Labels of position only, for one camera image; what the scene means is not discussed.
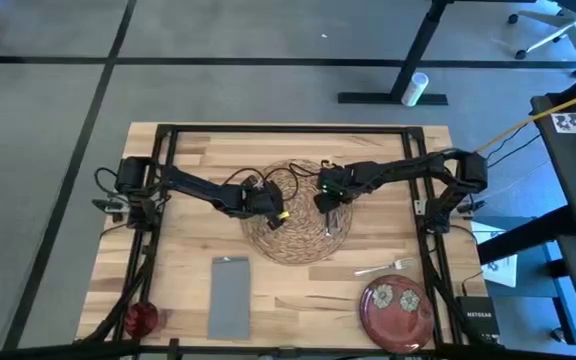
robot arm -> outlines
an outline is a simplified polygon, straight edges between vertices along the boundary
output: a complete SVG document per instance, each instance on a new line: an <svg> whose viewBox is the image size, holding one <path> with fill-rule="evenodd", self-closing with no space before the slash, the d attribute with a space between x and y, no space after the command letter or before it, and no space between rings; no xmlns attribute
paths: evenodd
<svg viewBox="0 0 576 360"><path fill-rule="evenodd" d="M175 166L166 166L161 167L160 183L144 188L146 168L149 165L151 161L147 157L128 157L119 164L115 189L130 204L129 227L148 230L158 221L156 206L151 197L161 188L205 200L230 217L247 219L254 215L264 215L273 230L280 227L288 216L284 211L281 190L272 181L250 176L240 185L218 185L183 172ZM93 203L98 205L99 201L96 201L93 200Z"/></svg>
<svg viewBox="0 0 576 360"><path fill-rule="evenodd" d="M446 168L448 160L457 161L452 175ZM488 186L486 160L477 153L458 149L430 153L414 159L378 164L358 162L344 167L332 164L322 167L317 187L321 193L315 203L321 213L348 204L361 194L370 194L383 184L430 176L447 185L437 199L426 202L424 227L440 233L448 232L450 212L469 194Z"/></svg>

wooden table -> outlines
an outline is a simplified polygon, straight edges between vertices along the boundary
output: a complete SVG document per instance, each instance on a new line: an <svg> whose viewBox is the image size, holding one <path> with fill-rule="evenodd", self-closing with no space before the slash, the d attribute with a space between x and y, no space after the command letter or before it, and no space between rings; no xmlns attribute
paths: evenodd
<svg viewBox="0 0 576 360"><path fill-rule="evenodd" d="M150 156L156 127L155 123L132 124L123 156ZM447 127L426 126L424 133L429 152L451 146ZM263 168L286 159L330 159L344 164L403 158L401 136L393 134L211 132L181 134L174 164L221 183L241 167ZM439 194L443 184L436 182L435 190ZM355 277L353 272L395 258L419 258L407 182L386 184L356 200L352 228L342 247L323 261L301 267L282 266L256 253L244 240L239 220L201 200L171 195L150 291L150 301L160 310L163 324L144 344L167 345L170 338L179 338L184 346L377 347L364 334L356 309L368 282L388 272L364 277ZM470 227L465 220L453 223ZM108 219L106 227L111 226ZM89 334L119 297L131 242L128 229L110 232L101 240L78 337ZM476 244L467 232L454 229L445 235L445 245L453 290L460 294L461 282L480 271ZM207 339L211 263L219 256L250 259L250 340ZM423 283L420 262L400 274ZM466 285L469 295L486 296L481 276ZM450 341L442 300L438 306L444 339ZM432 348L431 341L425 349Z"/></svg>

